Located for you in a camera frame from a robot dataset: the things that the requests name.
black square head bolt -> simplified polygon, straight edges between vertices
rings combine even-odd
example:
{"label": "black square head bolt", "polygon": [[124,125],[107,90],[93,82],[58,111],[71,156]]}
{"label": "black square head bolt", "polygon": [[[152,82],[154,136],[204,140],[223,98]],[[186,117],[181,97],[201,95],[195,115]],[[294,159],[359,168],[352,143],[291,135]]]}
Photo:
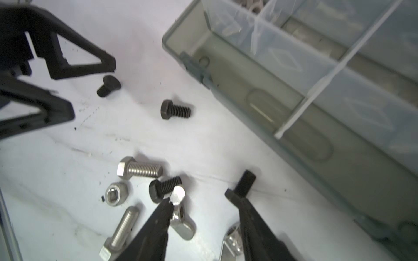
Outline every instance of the black square head bolt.
{"label": "black square head bolt", "polygon": [[163,201],[164,195],[172,192],[177,185],[181,185],[181,178],[179,176],[163,182],[159,180],[151,181],[149,187],[151,200],[154,203],[160,203]]}
{"label": "black square head bolt", "polygon": [[189,118],[191,110],[189,107],[173,105],[172,100],[164,100],[161,104],[161,118],[169,119],[171,116]]}
{"label": "black square head bolt", "polygon": [[106,75],[103,77],[103,85],[97,90],[97,95],[104,98],[109,95],[112,91],[120,90],[122,86],[118,79],[112,75]]}

bolt head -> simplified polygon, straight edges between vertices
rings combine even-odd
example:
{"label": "bolt head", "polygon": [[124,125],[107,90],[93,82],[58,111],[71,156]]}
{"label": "bolt head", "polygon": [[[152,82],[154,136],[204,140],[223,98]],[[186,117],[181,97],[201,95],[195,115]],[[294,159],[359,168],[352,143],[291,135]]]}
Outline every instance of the bolt head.
{"label": "bolt head", "polygon": [[99,256],[103,261],[114,261],[121,253],[121,251],[114,251],[110,247],[111,240],[112,238],[107,238],[99,252]]}
{"label": "bolt head", "polygon": [[130,162],[135,162],[135,159],[127,156],[124,157],[117,165],[117,175],[123,180],[128,180],[132,177],[132,175],[127,171],[127,166]]}
{"label": "bolt head", "polygon": [[164,195],[160,195],[157,191],[157,186],[159,186],[161,182],[159,180],[153,180],[150,183],[149,191],[150,191],[150,198],[151,200],[158,204],[164,199]]}
{"label": "bolt head", "polygon": [[169,113],[169,108],[173,106],[172,100],[164,100],[161,104],[161,118],[169,119],[171,118],[171,113]]}
{"label": "bolt head", "polygon": [[103,85],[111,91],[120,90],[122,87],[119,80],[112,75],[106,75],[103,77]]}

hex nut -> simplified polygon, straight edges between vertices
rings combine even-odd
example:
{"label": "hex nut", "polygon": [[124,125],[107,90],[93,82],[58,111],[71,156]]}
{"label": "hex nut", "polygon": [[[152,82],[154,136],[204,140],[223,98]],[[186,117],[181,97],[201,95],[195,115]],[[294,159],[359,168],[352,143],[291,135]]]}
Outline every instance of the hex nut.
{"label": "hex nut", "polygon": [[157,191],[157,186],[159,185],[160,185],[159,180],[153,180],[151,181],[150,186],[149,186],[151,200],[157,204],[163,201],[164,199],[164,195],[160,195]]}
{"label": "hex nut", "polygon": [[110,247],[110,241],[112,238],[107,238],[104,242],[102,249],[99,252],[99,256],[103,261],[114,261],[122,251],[115,251]]}
{"label": "hex nut", "polygon": [[128,186],[123,182],[115,182],[106,189],[104,199],[108,205],[115,207],[124,203],[128,195]]}
{"label": "hex nut", "polygon": [[132,177],[132,174],[129,174],[127,171],[128,163],[130,162],[136,162],[136,160],[133,157],[126,156],[117,165],[117,175],[123,180],[128,180]]}
{"label": "hex nut", "polygon": [[161,104],[161,118],[169,119],[171,118],[171,113],[169,112],[169,108],[173,106],[172,100],[164,100]]}

stainless steel nut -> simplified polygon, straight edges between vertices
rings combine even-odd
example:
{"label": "stainless steel nut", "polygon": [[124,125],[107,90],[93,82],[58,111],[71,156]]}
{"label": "stainless steel nut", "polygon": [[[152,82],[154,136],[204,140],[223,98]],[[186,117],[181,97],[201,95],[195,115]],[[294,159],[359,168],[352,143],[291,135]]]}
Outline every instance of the stainless steel nut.
{"label": "stainless steel nut", "polygon": [[117,165],[117,175],[123,180],[128,180],[132,177],[132,174],[129,174],[127,171],[128,163],[130,162],[136,162],[136,160],[133,157],[126,156]]}
{"label": "stainless steel nut", "polygon": [[114,261],[122,252],[122,250],[115,251],[110,246],[112,238],[107,238],[99,252],[99,256],[103,261]]}
{"label": "stainless steel nut", "polygon": [[124,203],[128,195],[128,186],[123,182],[115,182],[106,189],[104,198],[108,205],[115,207]]}

metal bracket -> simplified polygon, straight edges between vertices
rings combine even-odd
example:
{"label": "metal bracket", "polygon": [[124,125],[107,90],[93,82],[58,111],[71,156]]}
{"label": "metal bracket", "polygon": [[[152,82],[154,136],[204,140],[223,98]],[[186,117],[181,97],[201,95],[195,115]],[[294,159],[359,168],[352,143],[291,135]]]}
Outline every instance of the metal bracket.
{"label": "metal bracket", "polygon": [[228,229],[224,236],[219,261],[235,261],[243,253],[241,228],[240,223],[237,222]]}
{"label": "metal bracket", "polygon": [[[29,32],[36,55],[44,58],[52,79],[113,72],[116,60],[79,35],[50,12],[31,5],[0,4],[0,71],[33,58],[25,32]],[[96,56],[101,63],[69,65],[63,57],[58,36]]]}

